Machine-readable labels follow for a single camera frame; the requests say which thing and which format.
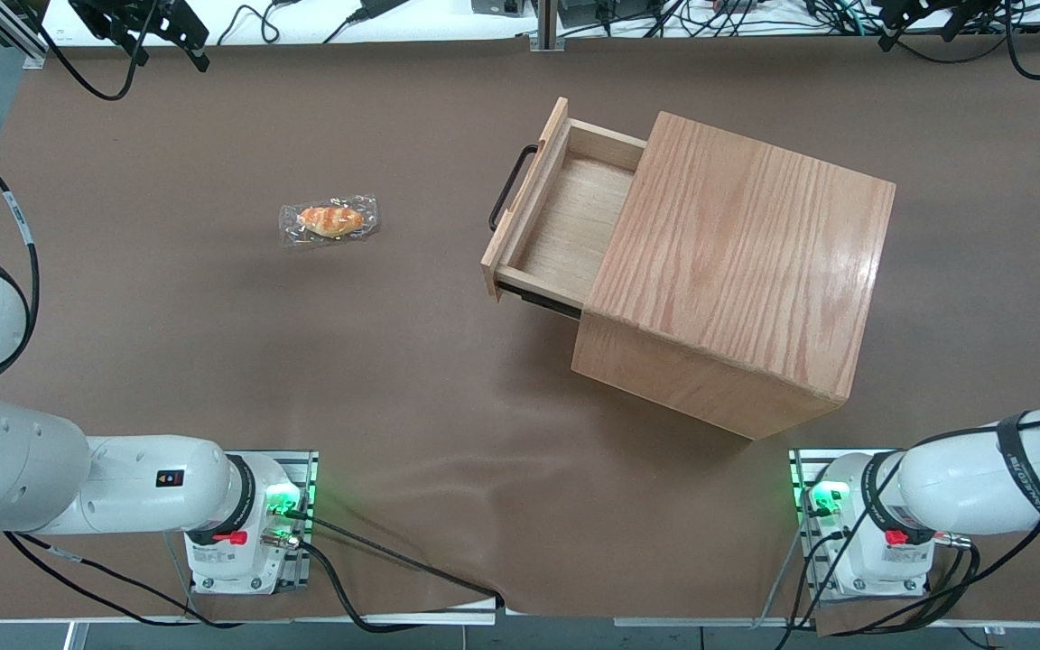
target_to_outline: packaged bread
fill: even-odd
[[[380,206],[374,197],[366,194],[284,206],[280,210],[280,236],[285,248],[358,242],[379,230]]]

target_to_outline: brown tabletop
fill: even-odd
[[[958,42],[919,46],[989,45]],[[1022,46],[1040,70],[1040,40]],[[37,240],[43,304],[0,399],[89,435],[315,448],[321,514],[524,613],[702,618],[759,614],[796,525],[788,448],[891,447],[1040,407],[1040,83],[1000,52],[933,66],[857,37],[732,37],[211,58],[199,74],[155,50],[119,104],[54,62],[24,75],[0,172]],[[123,69],[81,67],[100,85]],[[846,407],[750,443],[573,373],[573,321],[488,300],[488,211],[560,95],[632,136],[668,110],[895,182]],[[284,203],[362,192],[384,213],[367,242],[278,245]],[[12,228],[0,198],[0,263],[24,284]],[[1014,540],[982,540],[987,561]],[[181,595],[158,535],[55,542]],[[324,547],[363,613],[475,599]],[[175,613],[61,565],[137,613]],[[224,619],[339,614],[312,578],[200,602]],[[0,536],[0,618],[105,616]],[[951,616],[1040,620],[1040,540]]]

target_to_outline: black metal handle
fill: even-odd
[[[492,209],[492,214],[488,216],[488,230],[495,233],[496,226],[500,219],[500,210],[503,209],[503,202],[508,201],[509,193],[512,192],[512,185],[517,181],[517,176],[520,176],[520,167],[523,167],[523,161],[528,159],[528,156],[535,154],[540,147],[538,145],[528,145],[520,152],[520,157],[517,159],[517,164],[513,166],[512,174],[509,174],[509,181],[503,184],[503,191],[500,192],[500,198],[496,199],[496,206]]]

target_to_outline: bread roll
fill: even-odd
[[[335,238],[362,228],[364,216],[354,209],[313,207],[303,210],[297,222],[314,234]]]

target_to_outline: wooden box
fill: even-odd
[[[484,276],[580,320],[577,373],[762,439],[849,398],[893,189],[669,113],[636,140],[561,99]]]

